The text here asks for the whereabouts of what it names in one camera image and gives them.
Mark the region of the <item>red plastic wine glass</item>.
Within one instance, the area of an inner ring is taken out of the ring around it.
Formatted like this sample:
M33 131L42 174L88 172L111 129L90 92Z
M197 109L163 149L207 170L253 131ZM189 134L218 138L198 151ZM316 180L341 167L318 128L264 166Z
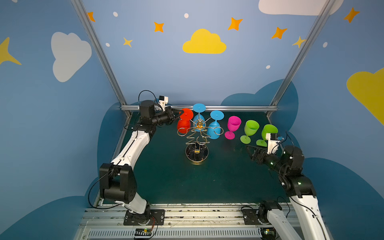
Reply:
M179 134L186 134L189 131L189 128L191 127L191 119L194 117L194 113L192 110L184 108L184 115L183 119L181 121L178 121L177 129Z

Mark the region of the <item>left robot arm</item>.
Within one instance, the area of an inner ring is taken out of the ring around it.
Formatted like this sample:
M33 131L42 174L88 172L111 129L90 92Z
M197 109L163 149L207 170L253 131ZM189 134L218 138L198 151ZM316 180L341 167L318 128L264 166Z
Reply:
M151 100L140 103L140 118L130 140L109 164L99 169L100 196L125 207L137 215L147 213L149 204L137 193L134 167L144 148L153 138L157 126L171 125L184 113L171 106L162 107Z

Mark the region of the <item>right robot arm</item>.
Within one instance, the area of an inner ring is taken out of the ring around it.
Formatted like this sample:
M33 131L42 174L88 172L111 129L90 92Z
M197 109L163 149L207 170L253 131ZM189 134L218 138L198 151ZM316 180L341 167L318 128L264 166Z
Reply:
M252 161L265 164L276 172L298 217L306 240L329 240L330 235L322 219L317 193L312 181L302 174L304 155L300 148L286 146L280 156L269 154L266 147L246 147ZM285 217L277 202L261 202L258 220L271 224L282 240L300 240L300 235Z

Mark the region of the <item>magenta plastic wine glass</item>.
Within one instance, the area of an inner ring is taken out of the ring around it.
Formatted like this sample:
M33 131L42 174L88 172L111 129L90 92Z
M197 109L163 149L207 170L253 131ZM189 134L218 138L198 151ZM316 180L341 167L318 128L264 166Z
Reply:
M233 140L235 138L235 131L237 131L242 123L242 120L237 116L231 116L228 119L228 131L225 132L225 138Z

